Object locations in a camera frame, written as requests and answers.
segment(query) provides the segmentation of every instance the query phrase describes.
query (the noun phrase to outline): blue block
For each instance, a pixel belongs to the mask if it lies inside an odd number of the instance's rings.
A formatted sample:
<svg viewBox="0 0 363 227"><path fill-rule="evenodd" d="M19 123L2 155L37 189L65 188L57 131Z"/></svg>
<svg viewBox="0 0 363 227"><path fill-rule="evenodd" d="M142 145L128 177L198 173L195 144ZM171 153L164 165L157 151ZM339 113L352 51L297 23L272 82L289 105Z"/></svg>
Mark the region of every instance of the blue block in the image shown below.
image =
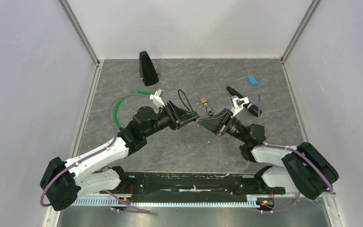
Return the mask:
<svg viewBox="0 0 363 227"><path fill-rule="evenodd" d="M247 80L250 82L252 86L255 86L258 84L257 80L255 79L254 75L247 76Z"/></svg>

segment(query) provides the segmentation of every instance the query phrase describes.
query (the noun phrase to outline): green cable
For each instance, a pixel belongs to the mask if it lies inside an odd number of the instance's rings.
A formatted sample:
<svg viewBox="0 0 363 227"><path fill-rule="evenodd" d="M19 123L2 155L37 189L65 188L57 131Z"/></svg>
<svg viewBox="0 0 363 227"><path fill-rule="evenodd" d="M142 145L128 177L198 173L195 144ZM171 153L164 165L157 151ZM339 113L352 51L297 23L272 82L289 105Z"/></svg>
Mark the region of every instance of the green cable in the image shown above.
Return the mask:
<svg viewBox="0 0 363 227"><path fill-rule="evenodd" d="M147 91L135 91L135 92L131 92L130 94L144 94L144 95L152 95L151 92L147 92ZM118 108L120 106L120 103L123 102L124 99L126 99L126 97L121 98L115 105L115 108L113 109L113 121L116 124L116 127L118 127L118 129L121 129L121 126L119 124L118 121L118 117L117 117L117 112L118 112Z"/></svg>

